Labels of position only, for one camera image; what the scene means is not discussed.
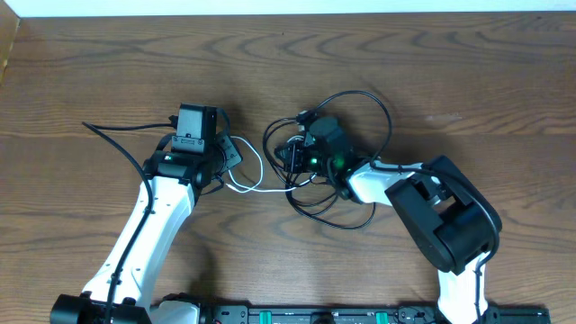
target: wooden board edge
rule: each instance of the wooden board edge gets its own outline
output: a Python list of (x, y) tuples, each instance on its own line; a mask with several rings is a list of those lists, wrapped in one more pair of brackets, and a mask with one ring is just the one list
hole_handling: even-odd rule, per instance
[(0, 0), (0, 86), (8, 66), (8, 57), (14, 46), (16, 33), (20, 26), (20, 17), (12, 11), (4, 0)]

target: wooden tabletop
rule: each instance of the wooden tabletop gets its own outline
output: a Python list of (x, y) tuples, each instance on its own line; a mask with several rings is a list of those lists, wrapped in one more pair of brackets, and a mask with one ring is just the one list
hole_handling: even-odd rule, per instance
[[(25, 19), (0, 88), (0, 322), (46, 322), (79, 294), (128, 219), (140, 179), (80, 122), (165, 122), (181, 102), (219, 106), (261, 149), (266, 125), (336, 92), (391, 110), (382, 154), (449, 156), (499, 212), (486, 293), (576, 321), (576, 15), (573, 13)], [(375, 149), (381, 110), (327, 107)], [(167, 130), (112, 134), (138, 161)], [(286, 140), (296, 129), (275, 137)], [(254, 180), (257, 160), (236, 173)], [(263, 187), (281, 183), (266, 170)], [(296, 195), (320, 197), (324, 186)], [(327, 215), (355, 223), (370, 206)], [(254, 304), (434, 302), (437, 272), (391, 208), (342, 231), (304, 219), (281, 193), (202, 197), (154, 292)]]

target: green tape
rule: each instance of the green tape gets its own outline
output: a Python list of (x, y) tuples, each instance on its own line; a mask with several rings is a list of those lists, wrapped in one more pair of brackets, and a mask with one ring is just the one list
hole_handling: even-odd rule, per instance
[(260, 324), (272, 324), (272, 312), (268, 310), (260, 311)]
[(376, 313), (376, 324), (388, 324), (388, 313)]

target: white wall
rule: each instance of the white wall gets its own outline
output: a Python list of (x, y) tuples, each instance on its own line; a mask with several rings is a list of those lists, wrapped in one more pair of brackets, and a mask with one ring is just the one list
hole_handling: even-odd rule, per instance
[(571, 11), (576, 0), (5, 0), (21, 17)]

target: table surface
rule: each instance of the table surface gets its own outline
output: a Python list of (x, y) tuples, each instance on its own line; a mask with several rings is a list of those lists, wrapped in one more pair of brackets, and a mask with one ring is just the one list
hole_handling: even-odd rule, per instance
[[(46, 322), (59, 294), (81, 292), (131, 213), (137, 173), (81, 121), (163, 122), (181, 102), (203, 103), (225, 108), (232, 132), (261, 149), (269, 122), (348, 89), (389, 106), (385, 161), (445, 154), (499, 212), (488, 298), (576, 322), (575, 40), (573, 13), (26, 19), (0, 88), (0, 322)], [(367, 149), (386, 131), (359, 96), (325, 114)], [(113, 136), (143, 161), (164, 133)], [(257, 160), (239, 145), (248, 182)], [(263, 187), (280, 186), (265, 176)], [(339, 202), (327, 217), (359, 222), (369, 208)], [(438, 284), (391, 208), (342, 231), (298, 216), (281, 193), (225, 189), (202, 197), (170, 249), (154, 296), (180, 292), (389, 304), (434, 302)]]

